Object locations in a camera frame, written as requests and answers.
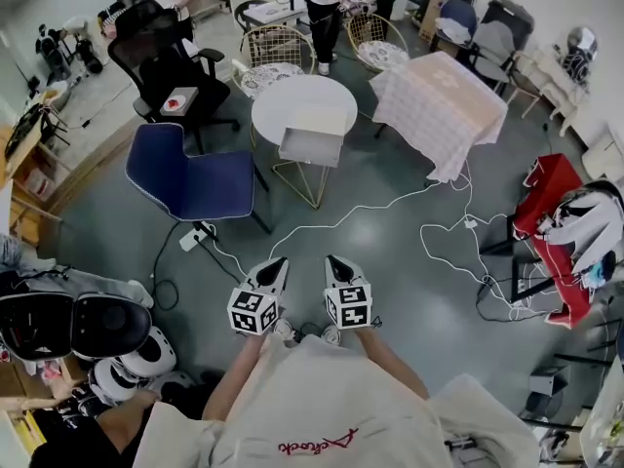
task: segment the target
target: armrest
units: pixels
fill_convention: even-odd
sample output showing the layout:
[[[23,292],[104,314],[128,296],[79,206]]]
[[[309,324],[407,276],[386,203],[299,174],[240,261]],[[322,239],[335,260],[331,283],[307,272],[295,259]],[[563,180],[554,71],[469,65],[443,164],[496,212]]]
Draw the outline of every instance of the armrest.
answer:
[[[212,62],[219,62],[225,57],[223,53],[216,51],[215,49],[202,49],[197,53],[197,55],[200,58],[204,58]]]
[[[133,108],[135,109],[136,114],[144,120],[150,121],[150,118],[152,118],[154,110],[143,97],[137,97],[135,99],[133,102]]]

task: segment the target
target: tablecloth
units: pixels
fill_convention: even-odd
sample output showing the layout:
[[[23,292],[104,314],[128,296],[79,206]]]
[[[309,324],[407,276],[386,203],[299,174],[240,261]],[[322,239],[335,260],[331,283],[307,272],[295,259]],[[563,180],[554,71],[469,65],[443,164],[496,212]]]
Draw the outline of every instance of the tablecloth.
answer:
[[[429,178],[455,180],[475,144],[495,143],[507,104],[445,52],[415,58],[370,80],[376,123],[395,129],[436,165]]]

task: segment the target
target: gray chair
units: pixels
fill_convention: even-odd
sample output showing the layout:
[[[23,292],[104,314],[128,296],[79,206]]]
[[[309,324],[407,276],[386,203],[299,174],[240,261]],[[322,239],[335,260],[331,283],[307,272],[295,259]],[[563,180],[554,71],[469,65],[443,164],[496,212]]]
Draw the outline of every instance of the gray chair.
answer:
[[[499,20],[481,23],[473,38],[470,66],[498,92],[512,81],[510,70],[515,52],[514,35],[506,24]]]

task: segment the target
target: red logo on shirt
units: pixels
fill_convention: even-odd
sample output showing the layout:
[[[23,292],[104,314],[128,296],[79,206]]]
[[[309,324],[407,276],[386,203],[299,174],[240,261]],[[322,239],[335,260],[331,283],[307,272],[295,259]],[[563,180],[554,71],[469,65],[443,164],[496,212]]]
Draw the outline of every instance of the red logo on shirt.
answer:
[[[329,439],[323,438],[323,441],[321,443],[293,442],[292,444],[279,444],[278,450],[279,452],[285,452],[287,455],[293,454],[293,452],[295,452],[296,450],[310,450],[314,455],[316,455],[316,454],[320,454],[323,450],[330,448],[330,447],[347,449],[349,447],[349,444],[351,444],[351,441],[353,440],[353,437],[355,436],[356,432],[358,432],[359,430],[360,430],[359,428],[355,428],[355,429],[349,428],[348,434],[346,434],[344,437],[340,437],[339,439],[335,441],[331,441]]]

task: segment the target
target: power strip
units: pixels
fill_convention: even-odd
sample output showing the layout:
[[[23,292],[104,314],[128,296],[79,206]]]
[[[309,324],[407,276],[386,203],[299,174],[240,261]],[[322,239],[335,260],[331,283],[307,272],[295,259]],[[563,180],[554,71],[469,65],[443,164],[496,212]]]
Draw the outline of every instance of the power strip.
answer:
[[[202,222],[206,228],[208,228],[207,222]],[[179,245],[185,252],[190,252],[193,248],[197,246],[197,241],[195,241],[195,236],[197,236],[197,241],[200,243],[206,239],[208,234],[203,230],[195,230],[193,227],[189,232],[187,232],[182,238],[179,240]]]

